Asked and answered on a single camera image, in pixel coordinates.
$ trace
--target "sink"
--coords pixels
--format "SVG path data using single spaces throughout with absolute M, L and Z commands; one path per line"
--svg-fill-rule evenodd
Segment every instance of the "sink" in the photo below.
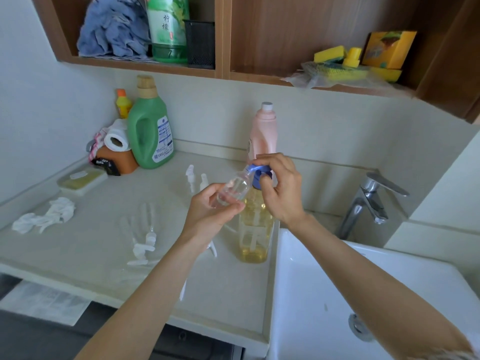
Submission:
M 352 309 L 303 244 L 286 229 L 280 230 L 278 240 L 267 359 L 391 359 L 375 339 L 363 337 L 368 329 L 352 326 Z M 480 334 L 480 300 L 454 266 L 347 244 L 423 297 L 463 333 Z

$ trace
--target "paper roll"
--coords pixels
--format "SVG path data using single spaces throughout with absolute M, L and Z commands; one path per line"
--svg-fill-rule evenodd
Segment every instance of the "paper roll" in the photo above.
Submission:
M 127 136 L 126 120 L 120 118 L 115 120 L 106 133 L 105 145 L 114 152 L 127 152 L 131 149 Z

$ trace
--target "blue pump nozzle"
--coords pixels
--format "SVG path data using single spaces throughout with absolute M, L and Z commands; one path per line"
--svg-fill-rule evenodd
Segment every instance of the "blue pump nozzle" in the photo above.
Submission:
M 260 177 L 262 174 L 268 175 L 270 178 L 272 178 L 272 168 L 270 168 L 269 165 L 255 165 L 255 164 L 250 164 L 248 167 L 245 168 L 248 172 L 255 172 L 253 175 L 253 182 L 252 186 L 258 190 L 262 190 L 260 187 Z

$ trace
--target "green detergent bottle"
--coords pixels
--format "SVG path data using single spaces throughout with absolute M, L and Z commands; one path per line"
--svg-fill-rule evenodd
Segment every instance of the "green detergent bottle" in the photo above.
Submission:
M 159 97 L 152 76 L 139 75 L 138 98 L 128 119 L 128 140 L 139 166 L 154 169 L 173 157 L 173 137 L 167 106 Z
M 153 59 L 187 63 L 185 22 L 190 18 L 188 0 L 146 0 Z

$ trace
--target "faucet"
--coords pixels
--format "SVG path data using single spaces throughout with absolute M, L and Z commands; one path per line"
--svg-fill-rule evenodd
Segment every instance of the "faucet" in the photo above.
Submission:
M 363 183 L 360 184 L 352 204 L 335 232 L 335 235 L 339 239 L 346 240 L 349 237 L 363 207 L 368 208 L 376 224 L 381 225 L 388 221 L 387 212 L 385 212 L 382 201 L 378 196 L 377 190 L 379 186 L 385 187 L 404 197 L 410 196 L 410 193 L 389 181 L 384 176 L 375 172 L 367 172 L 367 177 Z

